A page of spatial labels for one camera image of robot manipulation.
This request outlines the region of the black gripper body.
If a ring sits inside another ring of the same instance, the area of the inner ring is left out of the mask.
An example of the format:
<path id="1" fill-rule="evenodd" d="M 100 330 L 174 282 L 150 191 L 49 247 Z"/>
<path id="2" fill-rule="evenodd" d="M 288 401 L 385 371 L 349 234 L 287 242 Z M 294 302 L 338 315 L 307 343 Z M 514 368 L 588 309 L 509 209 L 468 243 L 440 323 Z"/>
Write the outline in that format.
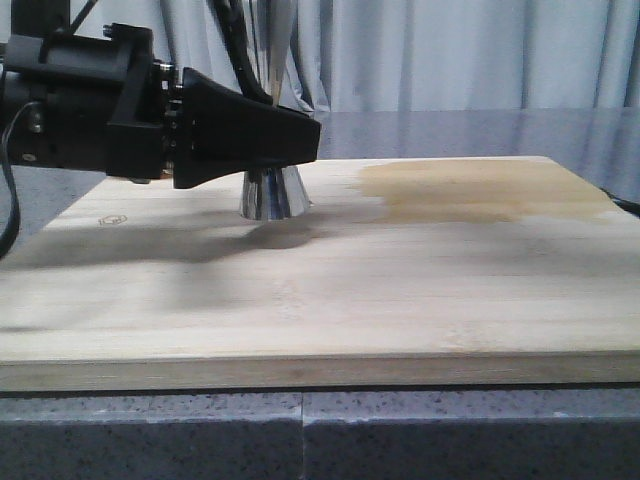
<path id="1" fill-rule="evenodd" d="M 162 177 L 172 68 L 152 30 L 120 23 L 104 39 L 55 25 L 11 28 L 1 76 L 1 126 L 14 165 Z"/>

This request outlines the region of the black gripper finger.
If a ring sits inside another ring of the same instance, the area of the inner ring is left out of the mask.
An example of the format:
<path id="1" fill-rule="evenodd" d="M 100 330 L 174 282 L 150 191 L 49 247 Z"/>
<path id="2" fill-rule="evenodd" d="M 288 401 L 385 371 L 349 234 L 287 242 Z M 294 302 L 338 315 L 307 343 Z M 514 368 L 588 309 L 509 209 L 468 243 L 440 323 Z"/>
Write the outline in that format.
<path id="1" fill-rule="evenodd" d="M 185 68 L 175 132 L 173 185 L 190 189 L 230 174 L 317 159 L 321 124 L 251 100 Z"/>

